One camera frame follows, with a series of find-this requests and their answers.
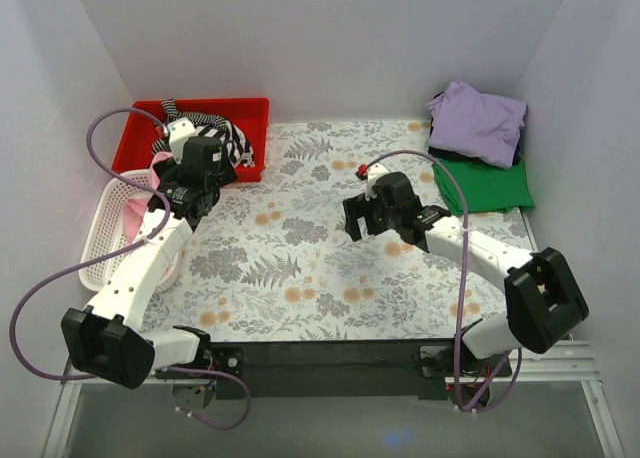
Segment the pink t shirt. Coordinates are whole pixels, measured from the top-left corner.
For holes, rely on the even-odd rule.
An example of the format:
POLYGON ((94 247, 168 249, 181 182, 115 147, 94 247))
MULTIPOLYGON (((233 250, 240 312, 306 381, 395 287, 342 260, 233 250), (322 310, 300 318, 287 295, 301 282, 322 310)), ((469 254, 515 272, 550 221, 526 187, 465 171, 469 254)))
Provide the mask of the pink t shirt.
MULTIPOLYGON (((124 173, 126 178, 134 180, 140 178, 141 183, 156 189, 160 183, 160 179, 152 168, 132 170, 124 173)), ((140 190, 130 192, 122 208, 123 233, 126 243, 131 244, 135 238, 140 236, 143 225, 144 214, 148 211, 148 202, 151 195, 147 193, 143 195, 140 190)), ((178 278, 179 266, 184 256, 184 250, 181 249, 173 258, 171 265, 166 269, 157 288, 159 292, 169 290, 178 278)))

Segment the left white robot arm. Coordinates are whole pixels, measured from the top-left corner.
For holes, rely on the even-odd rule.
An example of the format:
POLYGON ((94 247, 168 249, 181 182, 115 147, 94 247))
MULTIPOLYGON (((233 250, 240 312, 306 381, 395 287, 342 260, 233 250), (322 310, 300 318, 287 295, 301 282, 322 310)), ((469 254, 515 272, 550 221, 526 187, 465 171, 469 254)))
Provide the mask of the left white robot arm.
POLYGON ((69 309, 61 329, 72 365, 129 389, 153 371, 179 365, 205 376, 213 355, 207 334, 188 326, 141 334, 147 306, 174 257, 235 179, 227 150, 214 138, 187 139, 181 152, 154 166, 160 179, 148 201, 134 250, 81 310, 69 309))

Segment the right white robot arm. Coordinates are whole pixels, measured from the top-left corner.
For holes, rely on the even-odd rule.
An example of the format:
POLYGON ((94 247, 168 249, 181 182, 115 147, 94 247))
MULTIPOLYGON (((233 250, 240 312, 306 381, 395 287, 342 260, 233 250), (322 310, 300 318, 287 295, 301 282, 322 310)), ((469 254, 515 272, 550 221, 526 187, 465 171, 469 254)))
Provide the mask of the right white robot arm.
POLYGON ((425 377, 495 368, 501 355, 522 348, 547 352, 586 320, 589 308, 562 253, 534 252, 467 231, 448 210, 422 204, 405 174, 376 166, 365 192, 343 202, 345 231, 353 241, 392 230, 420 250, 458 262, 504 294, 506 311, 461 329, 461 337, 414 359, 425 377))

